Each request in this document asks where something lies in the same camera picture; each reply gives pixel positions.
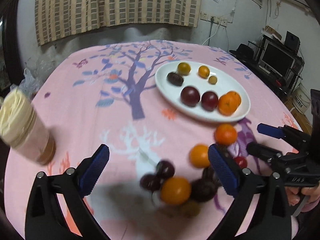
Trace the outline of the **red cherry tomato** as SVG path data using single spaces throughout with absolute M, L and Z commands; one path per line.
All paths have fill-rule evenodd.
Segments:
M 243 156 L 237 156 L 234 158 L 234 161 L 238 164 L 240 168 L 246 168 L 247 167 L 247 160 Z

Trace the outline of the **dark wrinkled fruit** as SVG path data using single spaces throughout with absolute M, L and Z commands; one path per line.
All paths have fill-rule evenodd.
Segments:
M 204 203 L 213 199 L 217 193 L 221 182 L 211 166 L 206 167 L 202 172 L 202 177 L 191 182 L 190 199 Z

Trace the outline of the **large orange tangerine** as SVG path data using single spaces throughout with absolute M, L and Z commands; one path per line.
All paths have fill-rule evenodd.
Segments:
M 219 98 L 217 109 L 224 116 L 232 115 L 239 107 L 237 98 L 231 94 L 224 94 Z

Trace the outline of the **small orange tomato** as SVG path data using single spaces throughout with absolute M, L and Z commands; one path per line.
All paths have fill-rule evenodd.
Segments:
M 208 145 L 195 145 L 189 152 L 189 162 L 195 168 L 207 168 L 210 165 L 208 159 Z

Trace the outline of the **dark red plum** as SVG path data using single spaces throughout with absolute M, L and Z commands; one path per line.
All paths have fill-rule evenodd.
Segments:
M 180 100 L 188 107 L 195 107 L 200 101 L 199 91 L 193 86 L 186 86 L 181 91 Z
M 204 110 L 212 112 L 216 109 L 219 98 L 213 91 L 207 91 L 201 96 L 201 106 Z

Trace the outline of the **yellow-orange tomato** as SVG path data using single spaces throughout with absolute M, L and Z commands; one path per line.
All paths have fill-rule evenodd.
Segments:
M 181 205 L 191 194 L 191 184 L 184 177 L 174 176 L 167 179 L 160 190 L 160 199 L 168 205 Z

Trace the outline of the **dark purple small fruit two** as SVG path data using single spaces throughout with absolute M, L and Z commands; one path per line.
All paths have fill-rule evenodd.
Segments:
M 141 188 L 147 191 L 150 191 L 150 192 L 159 191 L 161 188 L 161 178 L 156 174 L 148 173 L 142 176 L 139 184 Z

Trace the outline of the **small yellow-green round fruit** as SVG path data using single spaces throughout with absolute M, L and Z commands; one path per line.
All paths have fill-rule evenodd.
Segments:
M 208 79 L 208 82 L 211 85 L 215 85 L 217 83 L 217 77 L 215 75 L 210 76 L 209 79 Z

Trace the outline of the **dark purple small fruit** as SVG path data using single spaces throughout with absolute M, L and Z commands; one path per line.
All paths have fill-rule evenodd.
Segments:
M 156 166 L 156 175 L 163 179 L 169 179 L 173 177 L 175 174 L 175 167 L 174 165 L 167 161 L 167 160 L 161 160 L 157 166 Z

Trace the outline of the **small orange kumquat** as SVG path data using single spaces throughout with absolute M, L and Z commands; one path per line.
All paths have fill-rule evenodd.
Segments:
M 203 79 L 207 79 L 210 75 L 210 70 L 207 66 L 200 66 L 198 68 L 198 75 Z

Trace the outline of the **dark purple passion fruit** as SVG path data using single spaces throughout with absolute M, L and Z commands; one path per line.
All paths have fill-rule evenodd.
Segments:
M 181 87 L 183 85 L 184 79 L 182 76 L 180 76 L 179 74 L 175 73 L 175 72 L 170 72 L 167 75 L 167 81 L 169 83 L 171 83 L 172 85 Z

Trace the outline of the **yellow-green tomato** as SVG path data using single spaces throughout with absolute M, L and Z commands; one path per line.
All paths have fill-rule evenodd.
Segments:
M 183 75 L 183 76 L 187 76 L 187 75 L 189 75 L 190 71 L 191 71 L 191 67 L 188 63 L 180 62 L 178 64 L 178 67 L 177 67 L 178 74 Z

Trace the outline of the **plastic jar with cream lid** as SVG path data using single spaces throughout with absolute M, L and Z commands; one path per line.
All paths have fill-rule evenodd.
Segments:
M 10 91 L 1 106 L 1 139 L 21 156 L 47 165 L 55 154 L 55 140 L 18 88 Z

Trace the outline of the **white oval plate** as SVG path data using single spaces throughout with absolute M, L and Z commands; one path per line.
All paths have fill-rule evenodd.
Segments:
M 199 67 L 203 63 L 194 61 L 186 61 L 186 63 L 189 64 L 191 70 L 187 76 L 183 77 L 184 82 L 181 87 L 175 86 L 167 80 L 167 75 L 177 70 L 178 61 L 171 61 L 160 66 L 155 73 L 156 86 L 169 103 L 182 113 L 205 122 L 237 122 L 246 117 L 251 109 L 251 101 L 244 87 L 235 78 L 216 67 L 206 65 L 210 70 L 210 75 L 217 77 L 217 83 L 211 85 L 208 80 L 198 75 Z M 202 108 L 200 104 L 195 107 L 188 107 L 181 101 L 181 91 L 186 86 L 195 87 L 201 95 L 207 91 L 213 91 L 219 97 L 230 91 L 235 91 L 240 95 L 241 104 L 230 116 L 222 115 L 217 109 L 209 112 Z

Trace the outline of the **white plastic bag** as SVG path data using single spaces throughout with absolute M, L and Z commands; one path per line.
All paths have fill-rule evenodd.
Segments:
M 21 90 L 27 98 L 33 100 L 35 95 L 40 90 L 42 83 L 33 77 L 31 71 L 28 68 L 25 68 L 23 72 L 24 78 L 19 85 L 11 85 L 10 90 L 19 89 Z

